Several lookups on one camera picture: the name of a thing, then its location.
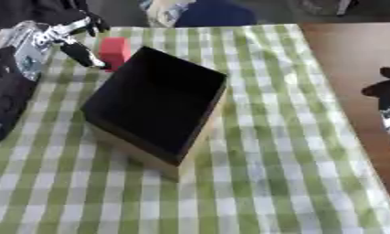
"green checkered tablecloth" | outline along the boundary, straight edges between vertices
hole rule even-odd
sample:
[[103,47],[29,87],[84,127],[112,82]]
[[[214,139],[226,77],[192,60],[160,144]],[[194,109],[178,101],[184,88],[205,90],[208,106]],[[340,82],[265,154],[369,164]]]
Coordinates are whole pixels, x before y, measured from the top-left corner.
[[0,146],[0,234],[390,233],[390,197],[298,26],[108,35],[228,75],[203,152],[176,184],[97,144],[79,106],[110,74],[54,52]]

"open box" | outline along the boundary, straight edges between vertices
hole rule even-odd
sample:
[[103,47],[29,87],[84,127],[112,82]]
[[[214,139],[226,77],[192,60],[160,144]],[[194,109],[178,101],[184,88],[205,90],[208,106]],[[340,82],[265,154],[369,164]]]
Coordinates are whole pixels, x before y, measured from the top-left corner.
[[226,75],[143,47],[87,100],[100,141],[178,179],[226,96]]

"background object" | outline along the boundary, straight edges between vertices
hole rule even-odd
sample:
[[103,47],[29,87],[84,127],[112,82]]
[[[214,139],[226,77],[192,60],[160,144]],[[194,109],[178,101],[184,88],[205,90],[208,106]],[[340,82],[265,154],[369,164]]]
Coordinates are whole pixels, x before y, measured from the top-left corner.
[[227,0],[197,0],[182,13],[176,27],[235,27],[256,25],[253,12]]

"red block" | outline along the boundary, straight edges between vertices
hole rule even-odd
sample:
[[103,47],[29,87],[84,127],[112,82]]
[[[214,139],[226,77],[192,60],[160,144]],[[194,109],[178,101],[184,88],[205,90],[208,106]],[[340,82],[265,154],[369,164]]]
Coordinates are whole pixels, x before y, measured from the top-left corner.
[[111,64],[108,72],[117,70],[131,56],[131,47],[124,37],[105,37],[100,43],[100,59]]

